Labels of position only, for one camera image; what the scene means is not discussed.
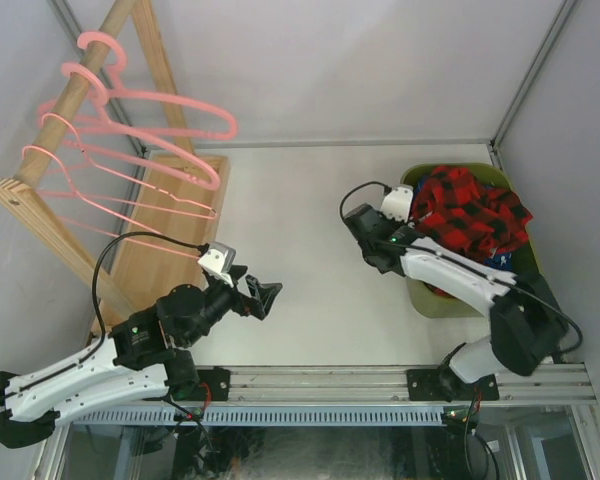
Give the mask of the pink plastic hanger red shirt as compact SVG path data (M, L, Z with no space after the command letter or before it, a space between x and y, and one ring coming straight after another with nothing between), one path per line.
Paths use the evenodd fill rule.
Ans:
M115 62L112 64L106 64L104 66L104 71L109 75L109 78L112 82L111 87L106 87L96 74L90 72L79 63L66 62L61 66L61 72L64 76L69 77L74 73L85 74L90 85L90 89L87 94L87 100L94 111L94 115L89 116L78 114L76 116L76 121L79 125L82 125L82 130L84 132L89 131L91 133L104 133L105 131L112 131L113 126L118 125L118 122L114 122L109 117L109 114L106 110L106 105L112 99L131 99L163 103L167 104L168 106L180 106L197 109L214 115L224 120L227 124L227 127L224 131L207 131L184 127L136 127L136 130L142 134L172 137L175 137L176 135L183 135L185 137L204 138L218 141L228 141L237 135L238 123L235 117L227 110L224 110L220 107L176 94L127 88L121 78L121 74L126 70L128 63L127 54L124 48L112 36L99 31L83 32L78 37L76 42L77 46L83 50L87 50L92 43L103 43L115 54Z

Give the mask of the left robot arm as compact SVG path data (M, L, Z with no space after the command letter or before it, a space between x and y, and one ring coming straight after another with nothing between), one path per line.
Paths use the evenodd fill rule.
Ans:
M0 444L18 449L89 413L146 399L186 400L200 383L191 347L226 314L263 320L282 291L246 267L206 289L181 284L105 337L45 369L0 371Z

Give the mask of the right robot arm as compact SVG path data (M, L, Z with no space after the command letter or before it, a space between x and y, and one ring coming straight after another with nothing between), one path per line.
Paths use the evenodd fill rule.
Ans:
M540 273L517 275L481 265L369 204L341 220L368 265L437 287L488 320L486 336L458 345L433 369L435 395L446 401L463 398L501 371L528 377L558 354L569 319Z

